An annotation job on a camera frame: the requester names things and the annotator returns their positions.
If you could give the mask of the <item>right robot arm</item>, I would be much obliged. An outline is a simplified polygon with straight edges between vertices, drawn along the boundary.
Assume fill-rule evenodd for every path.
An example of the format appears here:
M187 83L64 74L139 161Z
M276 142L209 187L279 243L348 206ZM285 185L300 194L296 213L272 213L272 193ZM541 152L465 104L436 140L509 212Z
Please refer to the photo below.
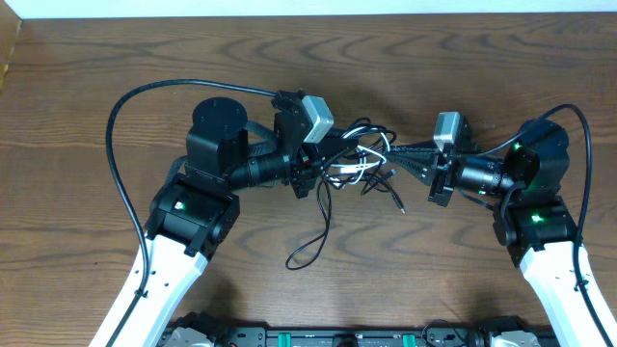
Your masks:
M492 197L496 239L534 290L562 346L613 346L616 321L594 279L578 227L558 192L569 138L550 120L528 121L504 157L482 153L466 119L440 116L432 140L393 147L387 159L447 206L453 192Z

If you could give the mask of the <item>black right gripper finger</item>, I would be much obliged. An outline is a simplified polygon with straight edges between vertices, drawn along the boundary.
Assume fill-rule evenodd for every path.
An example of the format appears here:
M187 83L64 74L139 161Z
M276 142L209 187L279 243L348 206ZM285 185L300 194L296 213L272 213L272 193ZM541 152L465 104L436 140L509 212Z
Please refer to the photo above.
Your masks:
M435 152L437 147L434 143L416 143L404 146L396 146L395 152Z
M385 155L389 162L398 165L426 186L435 177L437 155L433 152L394 152Z

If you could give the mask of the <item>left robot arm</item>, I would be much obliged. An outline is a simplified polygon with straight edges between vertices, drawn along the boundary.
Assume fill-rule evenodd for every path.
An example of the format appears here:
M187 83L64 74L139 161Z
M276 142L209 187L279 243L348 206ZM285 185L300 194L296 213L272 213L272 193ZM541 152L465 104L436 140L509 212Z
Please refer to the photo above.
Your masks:
M278 93L274 129L248 119L228 97L197 105L186 138L138 226L131 272L93 346L153 346L240 215L236 191L280 181L302 199L356 139L333 127L325 101Z

